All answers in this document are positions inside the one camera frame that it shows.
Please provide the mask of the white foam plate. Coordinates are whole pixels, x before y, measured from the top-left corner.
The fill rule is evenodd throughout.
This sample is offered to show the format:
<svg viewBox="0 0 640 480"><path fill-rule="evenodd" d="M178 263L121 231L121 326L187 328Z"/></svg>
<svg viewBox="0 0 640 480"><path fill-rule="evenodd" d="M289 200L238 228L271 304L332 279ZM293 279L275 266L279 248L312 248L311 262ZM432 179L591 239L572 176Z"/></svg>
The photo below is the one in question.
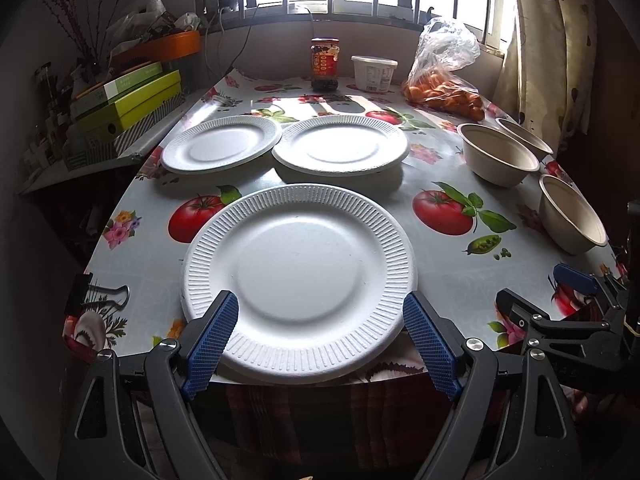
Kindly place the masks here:
<svg viewBox="0 0 640 480"><path fill-rule="evenodd" d="M392 168L409 154L403 131L354 115L308 118L289 126L272 149L280 164L320 177L356 177Z"/></svg>
<svg viewBox="0 0 640 480"><path fill-rule="evenodd" d="M409 237L388 211L347 188L297 183L248 194L204 224L183 260L181 302L193 321L232 292L224 365L303 385L379 356L417 284Z"/></svg>
<svg viewBox="0 0 640 480"><path fill-rule="evenodd" d="M175 136L163 148L160 163L174 174L224 171L266 154L281 136L280 125L269 118L216 118Z"/></svg>

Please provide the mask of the beige paper bowl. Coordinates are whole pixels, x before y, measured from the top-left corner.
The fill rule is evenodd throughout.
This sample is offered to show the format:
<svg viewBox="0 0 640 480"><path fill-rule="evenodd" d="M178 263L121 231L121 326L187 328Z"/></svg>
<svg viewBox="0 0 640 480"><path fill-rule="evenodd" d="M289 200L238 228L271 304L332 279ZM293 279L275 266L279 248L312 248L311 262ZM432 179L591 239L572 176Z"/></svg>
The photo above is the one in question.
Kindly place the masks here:
<svg viewBox="0 0 640 480"><path fill-rule="evenodd" d="M457 130L465 162L477 177L499 188L514 188L538 171L536 156L507 134L475 124L458 125Z"/></svg>
<svg viewBox="0 0 640 480"><path fill-rule="evenodd" d="M547 156L551 156L553 154L552 148L550 148L546 142L541 140L539 136L536 136L535 133L532 133L515 122L512 122L512 120L497 118L496 123L505 134L528 148L540 162Z"/></svg>
<svg viewBox="0 0 640 480"><path fill-rule="evenodd" d="M604 225L582 194L548 174L539 178L539 217L552 240L570 255L608 244Z"/></svg>

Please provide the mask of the floral cream curtain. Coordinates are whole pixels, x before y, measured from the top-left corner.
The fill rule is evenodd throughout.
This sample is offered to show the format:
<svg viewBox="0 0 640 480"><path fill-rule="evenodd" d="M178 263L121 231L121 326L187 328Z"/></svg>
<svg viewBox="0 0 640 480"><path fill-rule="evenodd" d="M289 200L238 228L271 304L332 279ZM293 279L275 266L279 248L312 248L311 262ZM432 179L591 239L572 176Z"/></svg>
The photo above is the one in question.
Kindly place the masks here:
<svg viewBox="0 0 640 480"><path fill-rule="evenodd" d="M491 102L555 153L588 128L597 32L594 0L516 0Z"/></svg>

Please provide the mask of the red label sauce jar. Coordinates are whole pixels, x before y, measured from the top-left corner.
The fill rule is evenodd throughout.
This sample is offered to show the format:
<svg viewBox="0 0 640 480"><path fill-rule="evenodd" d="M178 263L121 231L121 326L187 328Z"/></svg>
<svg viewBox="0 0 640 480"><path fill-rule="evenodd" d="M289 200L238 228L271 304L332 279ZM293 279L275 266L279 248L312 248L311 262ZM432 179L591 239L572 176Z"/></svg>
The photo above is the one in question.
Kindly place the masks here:
<svg viewBox="0 0 640 480"><path fill-rule="evenodd" d="M314 92L334 92L338 87L337 64L340 40L314 38L311 40L311 88Z"/></svg>

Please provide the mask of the white plastic tub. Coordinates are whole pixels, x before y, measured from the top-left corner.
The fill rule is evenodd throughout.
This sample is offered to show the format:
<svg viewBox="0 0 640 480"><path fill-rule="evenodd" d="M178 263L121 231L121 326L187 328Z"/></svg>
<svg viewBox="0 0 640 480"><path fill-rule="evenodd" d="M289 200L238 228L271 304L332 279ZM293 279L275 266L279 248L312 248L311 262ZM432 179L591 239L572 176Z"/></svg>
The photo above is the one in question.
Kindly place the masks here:
<svg viewBox="0 0 640 480"><path fill-rule="evenodd" d="M378 94L390 90L390 83L398 66L397 61L375 56L353 55L352 64L354 64L356 87L359 90Z"/></svg>

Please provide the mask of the black white striped box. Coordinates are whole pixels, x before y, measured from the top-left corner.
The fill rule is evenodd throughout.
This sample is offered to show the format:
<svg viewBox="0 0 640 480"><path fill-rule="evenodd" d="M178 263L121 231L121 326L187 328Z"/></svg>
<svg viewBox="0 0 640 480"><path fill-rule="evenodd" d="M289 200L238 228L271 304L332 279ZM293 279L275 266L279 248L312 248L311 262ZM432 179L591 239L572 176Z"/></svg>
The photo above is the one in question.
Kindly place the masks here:
<svg viewBox="0 0 640 480"><path fill-rule="evenodd" d="M63 157L64 165L68 170L76 170L81 167L91 166L98 162L107 162L124 154L127 148L130 148L134 142L141 139L148 131L151 130L162 119L174 112L182 104L186 102L186 97L182 93L178 93L163 104L152 110L130 128L119 133L114 139L107 142L100 142L91 139L86 142L85 148L77 154L66 154Z"/></svg>

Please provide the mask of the plastic bag of oranges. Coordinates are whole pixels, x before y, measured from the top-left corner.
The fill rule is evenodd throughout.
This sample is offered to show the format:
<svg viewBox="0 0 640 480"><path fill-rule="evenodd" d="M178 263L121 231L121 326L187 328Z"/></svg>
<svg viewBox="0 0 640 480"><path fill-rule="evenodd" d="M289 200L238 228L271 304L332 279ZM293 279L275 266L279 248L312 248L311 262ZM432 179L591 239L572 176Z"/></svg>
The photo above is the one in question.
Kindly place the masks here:
<svg viewBox="0 0 640 480"><path fill-rule="evenodd" d="M465 24L451 18L431 18L419 37L402 94L409 104L481 122L485 112L480 94L454 74L479 56L480 45Z"/></svg>

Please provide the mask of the floral fruit print tablecloth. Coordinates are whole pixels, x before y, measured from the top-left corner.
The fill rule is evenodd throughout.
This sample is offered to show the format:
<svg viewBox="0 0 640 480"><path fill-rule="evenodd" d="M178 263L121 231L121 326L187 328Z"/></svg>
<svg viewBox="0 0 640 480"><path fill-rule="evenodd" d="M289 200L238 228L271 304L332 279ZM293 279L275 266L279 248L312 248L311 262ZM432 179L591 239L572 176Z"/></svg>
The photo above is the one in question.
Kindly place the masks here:
<svg viewBox="0 0 640 480"><path fill-rule="evenodd" d="M465 335L493 349L521 338L494 307L496 292L505 287L552 318L576 311L579 296L552 276L566 253L539 222L537 177L510 190L477 179L465 165L456 118L410 106L397 89L372 94L345 80L324 96L302 78L272 82L232 73L196 101L176 130L235 115L265 117L285 128L307 118L363 116L403 131L409 153L401 165L346 179L343 186L370 197L402 225L420 289ZM127 286L127 305L68 323L65 338L128 356L179 335L186 322L181 268L194 232L232 200L299 180L270 155L214 174L178 176L153 152L107 220L87 266L98 286Z"/></svg>

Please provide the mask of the grey side shelf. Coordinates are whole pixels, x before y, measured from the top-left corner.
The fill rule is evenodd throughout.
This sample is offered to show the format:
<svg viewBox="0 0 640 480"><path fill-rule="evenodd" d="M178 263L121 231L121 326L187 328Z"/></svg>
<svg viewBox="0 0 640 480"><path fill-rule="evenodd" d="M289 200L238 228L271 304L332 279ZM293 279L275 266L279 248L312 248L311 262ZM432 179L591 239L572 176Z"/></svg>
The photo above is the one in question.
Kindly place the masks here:
<svg viewBox="0 0 640 480"><path fill-rule="evenodd" d="M198 89L186 96L177 94L126 129L115 141L89 148L36 171L16 189L17 194L29 193L86 174L143 162L204 93L204 89Z"/></svg>

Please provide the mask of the crumpled white plastic bags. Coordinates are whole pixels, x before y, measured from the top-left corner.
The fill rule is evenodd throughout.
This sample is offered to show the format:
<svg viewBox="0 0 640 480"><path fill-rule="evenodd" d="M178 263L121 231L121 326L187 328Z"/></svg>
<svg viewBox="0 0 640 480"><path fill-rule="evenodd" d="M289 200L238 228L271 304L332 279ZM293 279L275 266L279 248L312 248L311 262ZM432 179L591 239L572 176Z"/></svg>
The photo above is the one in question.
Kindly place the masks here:
<svg viewBox="0 0 640 480"><path fill-rule="evenodd" d="M146 41L173 32L192 32L201 25L198 14L186 12L178 18L171 14L163 0L136 0L124 14L107 27L106 44L116 47L123 42Z"/></svg>

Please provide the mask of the white green flat box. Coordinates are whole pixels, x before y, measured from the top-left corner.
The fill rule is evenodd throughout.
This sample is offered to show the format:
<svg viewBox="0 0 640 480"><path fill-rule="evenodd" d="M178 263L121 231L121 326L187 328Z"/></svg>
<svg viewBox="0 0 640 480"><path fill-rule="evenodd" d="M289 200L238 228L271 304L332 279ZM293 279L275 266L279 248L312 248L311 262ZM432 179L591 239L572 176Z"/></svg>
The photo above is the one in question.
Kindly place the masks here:
<svg viewBox="0 0 640 480"><path fill-rule="evenodd" d="M161 62L147 62L126 70L115 79L96 84L94 87L81 92L70 104L70 114L73 118L85 115L90 110L102 107L107 102L114 100L116 96L129 92L134 87L140 86L163 73Z"/></svg>

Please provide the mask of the black binder clip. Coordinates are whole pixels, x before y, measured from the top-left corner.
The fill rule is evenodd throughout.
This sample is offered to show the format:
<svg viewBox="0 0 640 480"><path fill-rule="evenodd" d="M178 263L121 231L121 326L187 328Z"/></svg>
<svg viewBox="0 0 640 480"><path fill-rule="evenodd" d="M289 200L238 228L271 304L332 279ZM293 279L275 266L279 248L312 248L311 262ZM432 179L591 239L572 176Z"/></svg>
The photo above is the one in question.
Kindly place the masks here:
<svg viewBox="0 0 640 480"><path fill-rule="evenodd" d="M92 273L77 273L68 293L64 314L79 318L85 310L121 311L130 299L130 287L106 287L93 281Z"/></svg>

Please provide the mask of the lime green flat box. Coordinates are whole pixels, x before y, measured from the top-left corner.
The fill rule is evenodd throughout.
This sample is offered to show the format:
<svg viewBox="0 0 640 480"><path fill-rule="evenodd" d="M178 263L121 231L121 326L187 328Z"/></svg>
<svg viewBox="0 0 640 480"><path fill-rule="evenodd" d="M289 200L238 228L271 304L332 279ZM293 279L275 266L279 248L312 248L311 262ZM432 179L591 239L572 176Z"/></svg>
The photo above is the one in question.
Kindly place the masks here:
<svg viewBox="0 0 640 480"><path fill-rule="evenodd" d="M132 90L111 104L77 119L76 125L86 136L96 136L106 140L115 139L180 93L181 74L178 70L174 70Z"/></svg>

